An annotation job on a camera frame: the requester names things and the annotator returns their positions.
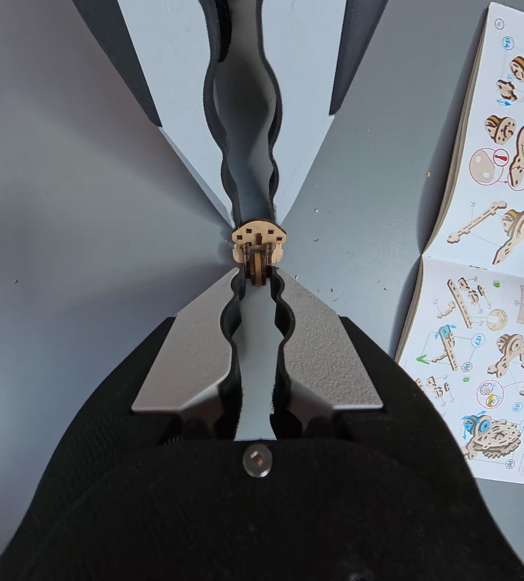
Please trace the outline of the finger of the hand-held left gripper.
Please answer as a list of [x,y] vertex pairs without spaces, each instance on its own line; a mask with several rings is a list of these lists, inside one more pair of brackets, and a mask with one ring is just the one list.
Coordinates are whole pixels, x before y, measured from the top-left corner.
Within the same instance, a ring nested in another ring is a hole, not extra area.
[[328,132],[346,1],[262,1],[263,50],[276,88],[269,140],[280,224]]
[[214,98],[222,54],[219,1],[118,1],[160,130],[222,217],[241,221],[228,138]]

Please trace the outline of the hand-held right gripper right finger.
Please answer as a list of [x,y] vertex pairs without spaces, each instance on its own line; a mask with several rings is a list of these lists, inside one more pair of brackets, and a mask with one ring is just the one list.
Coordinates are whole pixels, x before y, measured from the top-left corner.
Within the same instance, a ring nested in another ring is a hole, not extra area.
[[278,348],[271,426],[299,438],[314,418],[380,410],[383,402],[337,312],[281,268],[273,268]]

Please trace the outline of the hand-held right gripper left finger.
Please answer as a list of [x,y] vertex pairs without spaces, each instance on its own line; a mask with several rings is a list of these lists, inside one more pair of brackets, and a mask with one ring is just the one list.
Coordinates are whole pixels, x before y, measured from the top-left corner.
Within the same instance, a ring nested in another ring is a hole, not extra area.
[[220,439],[234,439],[242,409],[242,381],[232,339],[242,318],[243,267],[178,312],[132,410],[202,419]]

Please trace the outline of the small wooden puzzle assembly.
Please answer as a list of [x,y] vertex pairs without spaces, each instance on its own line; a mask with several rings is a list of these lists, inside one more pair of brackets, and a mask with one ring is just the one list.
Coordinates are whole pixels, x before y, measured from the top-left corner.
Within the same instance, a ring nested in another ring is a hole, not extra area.
[[283,257],[282,243],[235,243],[233,248],[234,260],[244,265],[246,277],[251,280],[252,286],[261,287],[271,276],[272,266]]

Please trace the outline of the slotted wooden puzzle plate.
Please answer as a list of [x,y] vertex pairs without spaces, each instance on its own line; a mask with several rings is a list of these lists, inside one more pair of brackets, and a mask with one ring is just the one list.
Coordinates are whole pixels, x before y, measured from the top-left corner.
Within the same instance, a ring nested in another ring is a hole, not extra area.
[[248,220],[232,232],[232,241],[238,245],[251,243],[252,247],[261,247],[264,244],[284,244],[286,232],[271,220]]

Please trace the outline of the grey desk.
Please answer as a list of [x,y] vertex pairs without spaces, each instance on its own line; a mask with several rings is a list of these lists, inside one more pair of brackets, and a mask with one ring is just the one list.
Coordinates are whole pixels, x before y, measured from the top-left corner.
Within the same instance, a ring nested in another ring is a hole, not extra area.
[[[390,1],[282,267],[395,353],[486,1]],[[91,392],[229,268],[228,224],[72,1],[0,1],[0,555]]]

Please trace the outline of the puzzle instruction booklet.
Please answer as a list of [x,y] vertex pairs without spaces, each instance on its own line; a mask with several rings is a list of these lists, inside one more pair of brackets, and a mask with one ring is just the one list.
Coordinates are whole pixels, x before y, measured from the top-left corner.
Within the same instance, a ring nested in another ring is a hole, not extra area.
[[495,2],[396,361],[474,476],[524,484],[524,12]]

